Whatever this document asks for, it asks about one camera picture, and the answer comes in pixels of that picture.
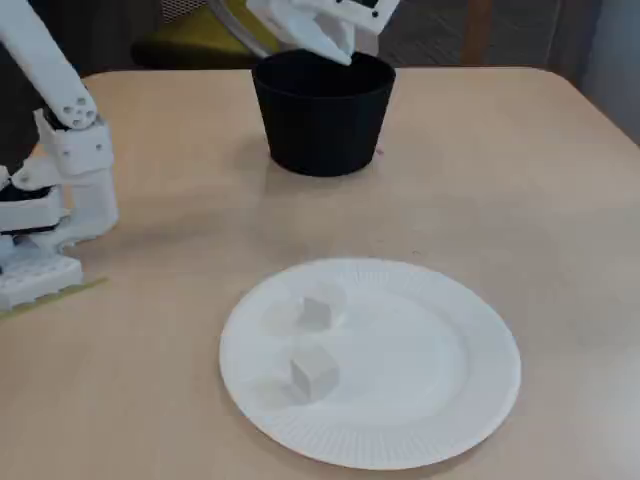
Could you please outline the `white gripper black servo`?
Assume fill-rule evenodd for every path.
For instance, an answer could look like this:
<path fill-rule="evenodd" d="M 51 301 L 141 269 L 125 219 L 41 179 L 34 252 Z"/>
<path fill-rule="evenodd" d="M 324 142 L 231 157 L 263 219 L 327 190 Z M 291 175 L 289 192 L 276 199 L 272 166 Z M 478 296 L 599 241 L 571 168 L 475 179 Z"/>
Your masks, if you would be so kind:
<path fill-rule="evenodd" d="M 318 23 L 324 1 L 248 0 L 246 6 L 265 25 L 288 30 L 301 48 L 341 65 L 352 63 L 355 26 L 334 17 L 320 17 Z"/>

